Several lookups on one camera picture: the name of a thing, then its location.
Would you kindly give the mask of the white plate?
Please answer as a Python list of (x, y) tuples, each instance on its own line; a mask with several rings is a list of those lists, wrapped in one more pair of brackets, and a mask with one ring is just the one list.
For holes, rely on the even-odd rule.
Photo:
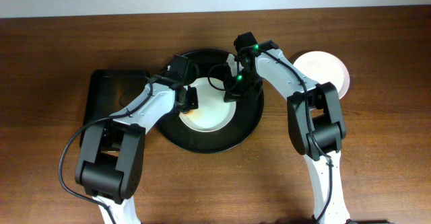
[(179, 114), (187, 127), (210, 133), (225, 127), (233, 119), (236, 102), (225, 103), (225, 92), (212, 87), (206, 77), (196, 79), (191, 87), (197, 89), (199, 107), (192, 114)]
[(320, 84), (331, 82), (337, 89), (339, 99), (342, 99), (349, 89), (348, 69), (333, 54), (324, 51), (306, 52), (294, 61), (294, 66)]

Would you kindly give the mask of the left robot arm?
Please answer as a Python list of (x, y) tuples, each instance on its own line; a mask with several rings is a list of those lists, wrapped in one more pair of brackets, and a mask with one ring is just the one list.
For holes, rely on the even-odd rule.
[(82, 139), (75, 181), (83, 198), (102, 211), (105, 223), (139, 223), (133, 195), (139, 185), (147, 132), (175, 110), (197, 108), (193, 79), (154, 75), (141, 93), (118, 112), (92, 120)]

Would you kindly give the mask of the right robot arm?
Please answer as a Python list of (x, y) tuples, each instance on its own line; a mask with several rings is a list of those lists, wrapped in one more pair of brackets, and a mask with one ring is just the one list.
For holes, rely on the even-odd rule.
[(243, 84), (265, 79), (285, 98), (288, 134), (307, 164), (314, 196), (315, 223), (349, 223), (341, 183), (342, 141), (346, 136), (341, 104), (332, 83), (321, 84), (300, 72), (271, 42), (236, 47), (242, 69), (227, 82), (235, 98)]

